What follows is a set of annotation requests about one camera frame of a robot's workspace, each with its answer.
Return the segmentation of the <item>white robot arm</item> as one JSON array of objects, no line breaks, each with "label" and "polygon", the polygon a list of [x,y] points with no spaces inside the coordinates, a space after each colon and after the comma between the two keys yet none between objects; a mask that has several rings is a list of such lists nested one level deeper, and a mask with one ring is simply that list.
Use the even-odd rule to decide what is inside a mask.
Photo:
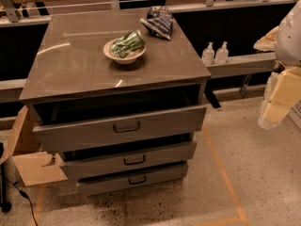
[{"label": "white robot arm", "polygon": [[301,101],[301,1],[279,26],[257,40],[254,48],[262,52],[274,51],[277,65],[285,67],[281,73],[271,73],[261,103],[258,125],[272,129]]}]

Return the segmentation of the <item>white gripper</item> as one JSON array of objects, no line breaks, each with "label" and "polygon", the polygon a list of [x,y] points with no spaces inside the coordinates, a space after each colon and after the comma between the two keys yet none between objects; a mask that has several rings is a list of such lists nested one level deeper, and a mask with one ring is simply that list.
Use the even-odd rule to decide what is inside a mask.
[{"label": "white gripper", "polygon": [[258,125],[272,129],[281,124],[291,108],[301,100],[301,68],[271,73],[261,103]]}]

